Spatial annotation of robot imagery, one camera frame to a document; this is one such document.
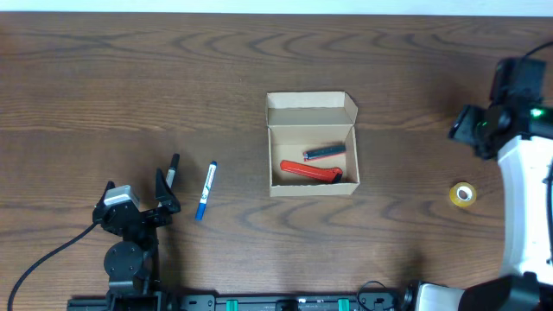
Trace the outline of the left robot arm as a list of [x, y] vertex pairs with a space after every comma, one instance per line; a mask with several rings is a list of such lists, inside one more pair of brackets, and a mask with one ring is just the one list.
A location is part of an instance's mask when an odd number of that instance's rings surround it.
[[155, 208], [141, 211], [131, 186], [109, 182], [92, 212], [95, 224], [122, 240], [105, 254], [109, 277], [106, 295], [110, 310], [176, 310], [175, 296], [162, 289], [157, 229], [172, 223], [181, 204], [171, 186], [177, 168], [172, 164], [164, 174], [156, 171]]

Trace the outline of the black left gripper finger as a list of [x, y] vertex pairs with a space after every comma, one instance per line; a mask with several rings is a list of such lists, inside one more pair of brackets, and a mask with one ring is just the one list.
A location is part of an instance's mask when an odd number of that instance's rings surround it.
[[163, 207], [169, 213], [179, 213], [181, 211], [181, 203], [174, 195], [172, 188], [168, 187], [166, 176], [160, 168], [156, 170], [156, 200], [158, 201], [158, 208]]
[[106, 203], [111, 199], [113, 189], [115, 188], [115, 183], [113, 181], [108, 181], [105, 187], [105, 191], [102, 194], [101, 202]]

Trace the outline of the red utility knife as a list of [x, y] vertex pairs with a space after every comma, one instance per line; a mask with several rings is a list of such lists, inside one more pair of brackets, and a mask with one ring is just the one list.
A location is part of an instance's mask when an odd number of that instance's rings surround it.
[[341, 168], [317, 168], [287, 160], [280, 162], [280, 169], [284, 172], [309, 177], [318, 181], [325, 181], [326, 183], [337, 183], [343, 175]]

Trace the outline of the yellow tape roll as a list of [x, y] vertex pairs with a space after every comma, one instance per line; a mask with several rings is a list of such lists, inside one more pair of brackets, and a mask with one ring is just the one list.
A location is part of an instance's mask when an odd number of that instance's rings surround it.
[[469, 207], [477, 198], [475, 188], [467, 182], [459, 182], [449, 190], [450, 201], [458, 207]]

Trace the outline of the black marker pen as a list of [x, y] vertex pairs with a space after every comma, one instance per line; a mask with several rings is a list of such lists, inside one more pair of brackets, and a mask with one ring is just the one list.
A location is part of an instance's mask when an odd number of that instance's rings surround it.
[[179, 154], [173, 154], [171, 162], [169, 164], [168, 172], [166, 174], [166, 182], [167, 182], [169, 188], [171, 188], [173, 186], [173, 182], [174, 182], [174, 179], [175, 179], [175, 176], [176, 176], [179, 161], [180, 161], [180, 155]]

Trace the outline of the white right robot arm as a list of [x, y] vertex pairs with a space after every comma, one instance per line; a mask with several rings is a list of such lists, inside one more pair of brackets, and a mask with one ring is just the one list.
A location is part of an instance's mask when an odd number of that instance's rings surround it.
[[466, 105], [448, 134], [498, 163], [505, 197], [505, 247], [499, 277], [467, 289], [416, 282], [402, 310], [552, 308], [552, 110], [543, 105], [543, 60], [501, 60], [490, 105]]

